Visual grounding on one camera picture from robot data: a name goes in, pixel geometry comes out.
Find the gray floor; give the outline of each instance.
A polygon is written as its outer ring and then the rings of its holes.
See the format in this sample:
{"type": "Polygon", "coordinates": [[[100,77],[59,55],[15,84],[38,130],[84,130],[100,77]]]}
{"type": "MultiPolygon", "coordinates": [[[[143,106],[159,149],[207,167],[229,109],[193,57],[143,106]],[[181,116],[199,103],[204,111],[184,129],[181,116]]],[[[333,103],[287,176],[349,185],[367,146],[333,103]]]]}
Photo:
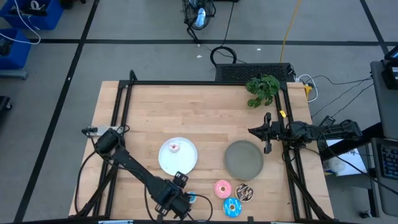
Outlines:
{"type": "MultiPolygon", "coordinates": [[[[385,41],[398,41],[396,0],[366,1],[385,41]]],[[[79,39],[93,0],[65,11],[55,30],[40,31],[45,39],[79,39]]],[[[235,5],[228,39],[283,40],[294,0],[241,0],[235,5]]],[[[230,2],[217,2],[217,15],[198,32],[200,39],[222,40],[230,2]]],[[[180,0],[101,0],[88,39],[187,40],[180,0]]],[[[0,20],[0,28],[9,27],[0,20]]],[[[377,41],[359,0],[303,0],[289,40],[377,41]]],[[[45,133],[49,127],[77,44],[32,46],[25,70],[29,78],[0,80],[0,95],[12,98],[13,109],[0,129],[0,223],[13,221],[29,180],[45,133]]],[[[238,58],[249,63],[278,62],[280,45],[228,45],[238,58]]],[[[28,206],[25,221],[62,218],[68,215],[77,172],[86,139],[80,129],[90,125],[104,80],[120,80],[134,69],[141,80],[214,80],[210,51],[195,44],[85,44],[63,105],[49,151],[28,206]]],[[[288,45],[285,62],[297,74],[325,75],[334,82],[367,78],[372,60],[380,60],[378,46],[288,45]]],[[[217,62],[230,58],[216,55],[217,62]]],[[[315,124],[343,107],[367,81],[325,108],[313,118],[315,124]]],[[[310,103],[314,114],[323,105],[353,85],[334,86],[316,79],[318,99],[310,103]]],[[[361,128],[379,121],[376,98],[370,88],[336,116],[353,119],[361,128]]],[[[338,178],[327,178],[336,218],[357,223],[396,223],[397,218],[362,220],[357,213],[369,209],[367,194],[354,187],[342,187],[338,178]]]]}

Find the potted plant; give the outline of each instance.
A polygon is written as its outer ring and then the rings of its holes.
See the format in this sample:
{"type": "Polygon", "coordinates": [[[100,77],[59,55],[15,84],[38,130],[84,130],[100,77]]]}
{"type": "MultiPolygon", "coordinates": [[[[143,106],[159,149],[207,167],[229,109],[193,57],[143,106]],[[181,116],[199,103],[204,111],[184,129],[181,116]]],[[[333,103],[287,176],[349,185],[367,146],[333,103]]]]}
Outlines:
{"type": "Polygon", "coordinates": [[[280,83],[278,79],[272,75],[260,74],[257,78],[252,78],[246,83],[246,89],[257,97],[248,100],[248,106],[257,108],[265,100],[264,105],[268,106],[272,103],[274,96],[278,93],[280,83]]]}

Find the wooden table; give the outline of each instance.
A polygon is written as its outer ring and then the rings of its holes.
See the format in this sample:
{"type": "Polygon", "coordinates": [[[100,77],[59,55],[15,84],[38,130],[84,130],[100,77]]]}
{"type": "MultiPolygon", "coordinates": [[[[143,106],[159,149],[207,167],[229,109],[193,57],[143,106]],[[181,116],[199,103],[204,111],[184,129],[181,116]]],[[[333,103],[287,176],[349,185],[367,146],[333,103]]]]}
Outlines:
{"type": "MultiPolygon", "coordinates": [[[[110,124],[117,86],[118,82],[102,83],[93,126],[110,124]]],[[[288,83],[288,88],[294,120],[311,123],[302,84],[288,83]]],[[[280,94],[282,108],[285,108],[282,92],[280,94]]],[[[248,216],[253,216],[255,221],[293,221],[287,174],[281,158],[281,142],[272,142],[272,152],[263,155],[263,170],[254,180],[247,181],[254,189],[254,198],[243,204],[242,214],[238,218],[228,218],[224,214],[223,200],[217,198],[213,192],[213,184],[220,179],[230,181],[233,188],[242,183],[240,180],[232,179],[224,169],[223,156],[226,148],[232,142],[244,139],[263,149],[264,143],[249,134],[248,128],[260,126],[266,112],[272,113],[273,121],[277,120],[275,103],[250,109],[246,106],[250,98],[252,95],[244,86],[134,85],[127,118],[127,125],[131,130],[125,134],[126,148],[132,157],[154,175],[172,179],[172,176],[160,168],[159,149],[170,138],[177,136],[188,138],[198,150],[198,161],[188,174],[189,180],[185,190],[209,197],[214,206],[212,220],[246,221],[248,216]]],[[[119,111],[118,122],[121,119],[122,109],[119,111]]],[[[315,142],[307,147],[317,150],[315,142]]],[[[83,160],[91,152],[93,146],[88,141],[83,160]]],[[[304,149],[301,150],[301,155],[307,189],[325,213],[332,217],[321,160],[314,152],[304,149]]],[[[102,159],[94,155],[82,172],[78,196],[80,209],[98,186],[102,163],[102,159]]],[[[305,217],[301,193],[296,191],[301,217],[305,217]]],[[[106,198],[107,194],[108,191],[105,190],[103,197],[106,198]]],[[[102,214],[105,201],[103,200],[101,204],[102,214]]],[[[152,216],[156,217],[154,207],[155,203],[149,199],[152,216]]],[[[73,206],[70,214],[75,214],[73,206]]],[[[192,205],[192,217],[207,219],[209,214],[208,202],[198,198],[192,205]]],[[[165,219],[172,219],[172,216],[174,213],[170,212],[165,219]]],[[[144,204],[144,186],[125,170],[120,170],[118,174],[111,218],[149,219],[144,204]]]]}

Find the yellow cable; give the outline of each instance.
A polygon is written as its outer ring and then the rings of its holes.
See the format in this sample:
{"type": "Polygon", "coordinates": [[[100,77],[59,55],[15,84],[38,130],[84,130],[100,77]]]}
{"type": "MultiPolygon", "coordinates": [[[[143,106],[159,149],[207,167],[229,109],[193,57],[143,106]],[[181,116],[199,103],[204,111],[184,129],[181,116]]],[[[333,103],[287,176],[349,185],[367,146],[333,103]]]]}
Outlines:
{"type": "Polygon", "coordinates": [[[284,43],[282,44],[282,51],[280,52],[279,63],[282,63],[282,59],[284,57],[284,49],[285,49],[286,39],[287,39],[287,36],[289,34],[290,29],[292,28],[294,17],[296,16],[297,11],[299,10],[300,4],[301,4],[301,0],[297,0],[296,6],[294,8],[292,19],[290,20],[289,28],[287,28],[287,31],[286,31],[286,35],[285,35],[285,38],[284,38],[284,43]]]}

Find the white paper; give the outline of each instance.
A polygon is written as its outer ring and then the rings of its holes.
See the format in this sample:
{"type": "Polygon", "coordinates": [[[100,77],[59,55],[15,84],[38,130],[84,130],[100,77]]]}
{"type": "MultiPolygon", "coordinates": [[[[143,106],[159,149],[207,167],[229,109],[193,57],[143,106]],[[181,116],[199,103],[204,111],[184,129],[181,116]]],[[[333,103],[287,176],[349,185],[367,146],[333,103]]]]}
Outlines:
{"type": "MultiPolygon", "coordinates": [[[[334,140],[327,140],[326,142],[327,142],[328,146],[331,146],[333,144],[340,142],[341,140],[342,139],[334,139],[334,140]]],[[[345,161],[351,163],[359,170],[367,173],[365,164],[363,163],[361,155],[359,155],[359,152],[357,149],[353,149],[349,152],[341,154],[341,155],[339,155],[339,157],[344,159],[345,161]]],[[[353,175],[353,174],[359,174],[359,172],[356,169],[354,169],[353,167],[351,167],[349,164],[346,163],[346,168],[341,172],[337,172],[336,176],[353,175]]]]}

